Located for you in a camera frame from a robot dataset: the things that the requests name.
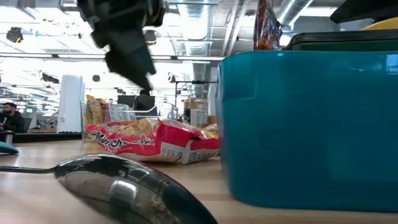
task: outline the chair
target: chair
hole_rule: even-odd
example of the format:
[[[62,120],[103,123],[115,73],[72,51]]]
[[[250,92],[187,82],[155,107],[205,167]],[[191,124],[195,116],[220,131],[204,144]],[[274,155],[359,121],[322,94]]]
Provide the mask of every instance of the chair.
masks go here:
[[[32,122],[32,118],[24,118],[25,124],[24,124],[24,133],[27,133],[29,130],[30,123]]]

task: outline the person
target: person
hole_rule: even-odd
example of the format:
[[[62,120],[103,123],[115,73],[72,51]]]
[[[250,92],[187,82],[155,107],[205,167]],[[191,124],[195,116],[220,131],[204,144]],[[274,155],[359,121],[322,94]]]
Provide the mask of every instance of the person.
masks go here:
[[[6,122],[0,123],[0,127],[4,130],[14,131],[15,133],[24,133],[25,120],[19,111],[16,111],[17,105],[15,103],[3,103],[2,112],[8,116]]]

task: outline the wooden table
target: wooden table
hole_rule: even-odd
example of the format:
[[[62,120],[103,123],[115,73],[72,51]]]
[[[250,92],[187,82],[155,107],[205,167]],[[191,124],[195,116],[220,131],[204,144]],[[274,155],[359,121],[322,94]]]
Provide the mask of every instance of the wooden table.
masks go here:
[[[0,164],[45,168],[62,159],[104,152],[81,141],[16,144],[19,155],[1,155]],[[203,202],[220,224],[396,224],[398,215],[257,208],[229,196],[218,158],[187,166],[156,168],[186,186]],[[52,175],[0,173],[0,223],[112,223],[85,207],[60,186]]]

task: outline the teal plastic container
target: teal plastic container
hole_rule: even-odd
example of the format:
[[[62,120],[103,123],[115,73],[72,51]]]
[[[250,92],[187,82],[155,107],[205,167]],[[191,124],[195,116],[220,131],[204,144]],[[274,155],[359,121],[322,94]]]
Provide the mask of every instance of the teal plastic container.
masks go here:
[[[398,52],[233,55],[220,62],[216,100],[236,199],[398,212]]]

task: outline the black lid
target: black lid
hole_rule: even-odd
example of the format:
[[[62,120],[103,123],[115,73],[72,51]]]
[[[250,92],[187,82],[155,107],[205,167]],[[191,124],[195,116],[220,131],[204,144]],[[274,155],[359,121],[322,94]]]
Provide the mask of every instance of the black lid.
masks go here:
[[[363,30],[345,32],[309,32],[295,35],[286,46],[304,42],[353,42],[367,40],[396,40],[398,30]]]
[[[397,16],[397,0],[346,0],[330,19],[335,23],[342,23],[369,18],[381,21]]]

